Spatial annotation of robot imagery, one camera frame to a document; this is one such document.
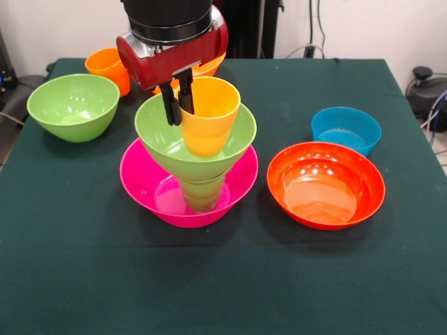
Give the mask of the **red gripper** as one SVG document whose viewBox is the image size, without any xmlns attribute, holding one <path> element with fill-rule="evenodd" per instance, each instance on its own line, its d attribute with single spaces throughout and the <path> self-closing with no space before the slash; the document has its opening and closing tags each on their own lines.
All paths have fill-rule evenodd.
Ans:
<svg viewBox="0 0 447 335">
<path fill-rule="evenodd" d="M 143 89 L 160 85 L 170 126 L 181 124 L 179 106 L 195 114 L 192 66 L 224 54 L 228 30 L 215 5 L 125 5 L 129 32 L 116 39 L 119 57 Z M 170 81 L 179 81 L 177 99 Z"/>
</svg>

